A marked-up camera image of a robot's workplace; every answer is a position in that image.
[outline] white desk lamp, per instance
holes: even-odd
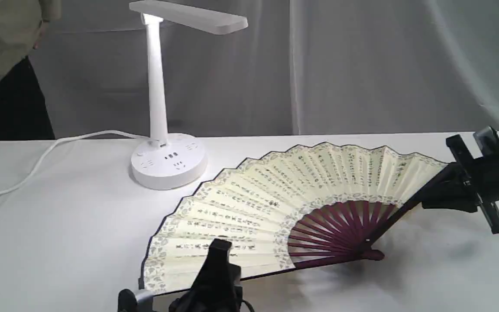
[[[132,2],[147,31],[150,138],[131,157],[133,175],[150,189],[172,189],[198,179],[205,171],[204,145],[188,134],[168,133],[159,25],[163,19],[213,34],[228,34],[248,26],[243,16],[157,0]]]

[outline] person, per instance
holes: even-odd
[[[61,0],[0,0],[0,140],[54,140],[45,97],[28,59]]]

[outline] chinese folding fan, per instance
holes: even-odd
[[[190,288],[214,238],[232,242],[242,278],[360,259],[417,203],[410,198],[446,163],[383,146],[321,143],[246,159],[180,201],[151,238],[144,288]]]

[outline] gray curtain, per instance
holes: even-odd
[[[105,129],[148,134],[145,30],[128,2],[64,1],[63,19],[32,55],[58,136]],[[440,30],[441,15],[459,20],[455,1],[175,2],[247,16],[249,27],[214,36],[162,24],[171,132],[262,136],[499,126]],[[459,9],[479,2],[490,1],[462,0]]]

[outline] white table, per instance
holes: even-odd
[[[295,144],[392,146],[452,161],[450,133],[204,139],[201,180],[244,157]],[[463,134],[475,156],[471,133]],[[48,142],[0,143],[0,189],[20,181]],[[0,197],[0,312],[114,312],[136,289],[149,237],[199,182],[158,192],[133,182],[135,140],[67,143],[24,188]],[[379,241],[386,259],[244,282],[258,312],[499,310],[499,235],[482,213],[414,211]],[[163,298],[158,306],[168,306]]]

